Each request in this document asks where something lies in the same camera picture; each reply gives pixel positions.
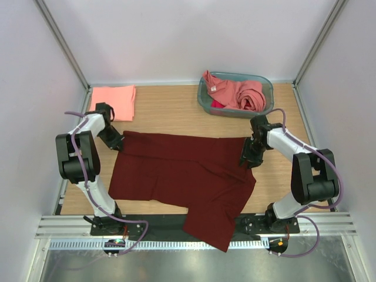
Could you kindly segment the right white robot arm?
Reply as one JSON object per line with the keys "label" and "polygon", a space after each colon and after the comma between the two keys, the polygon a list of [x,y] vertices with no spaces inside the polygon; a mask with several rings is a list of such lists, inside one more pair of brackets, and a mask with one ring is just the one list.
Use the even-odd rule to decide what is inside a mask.
{"label": "right white robot arm", "polygon": [[250,120],[253,131],[245,138],[240,164],[253,169],[263,163],[264,152],[279,151],[291,162],[290,193],[268,205],[257,220],[269,233],[281,233],[293,224],[293,218],[317,202],[340,195],[340,181],[332,151],[318,150],[293,136],[282,123],[270,123],[265,115]]}

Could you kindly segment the dark red t shirt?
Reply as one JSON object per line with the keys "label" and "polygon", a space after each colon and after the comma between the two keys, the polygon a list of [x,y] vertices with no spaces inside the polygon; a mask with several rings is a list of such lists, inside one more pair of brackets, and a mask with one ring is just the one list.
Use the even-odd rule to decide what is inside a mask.
{"label": "dark red t shirt", "polygon": [[156,200],[188,209],[183,230],[227,251],[235,219],[256,180],[240,163],[242,137],[125,131],[109,186],[116,200]]}

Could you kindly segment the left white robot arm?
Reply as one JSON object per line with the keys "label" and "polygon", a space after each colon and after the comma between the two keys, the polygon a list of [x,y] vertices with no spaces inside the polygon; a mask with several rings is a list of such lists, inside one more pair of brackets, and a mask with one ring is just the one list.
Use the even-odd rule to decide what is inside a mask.
{"label": "left white robot arm", "polygon": [[125,222],[100,178],[100,159],[95,146],[95,138],[99,137],[110,150],[123,150],[124,136],[112,126],[115,111],[101,102],[95,105],[94,111],[66,114],[82,120],[73,130],[55,138],[59,173],[80,188],[89,200],[94,217],[83,218],[92,226],[91,235],[118,235],[124,230]]}

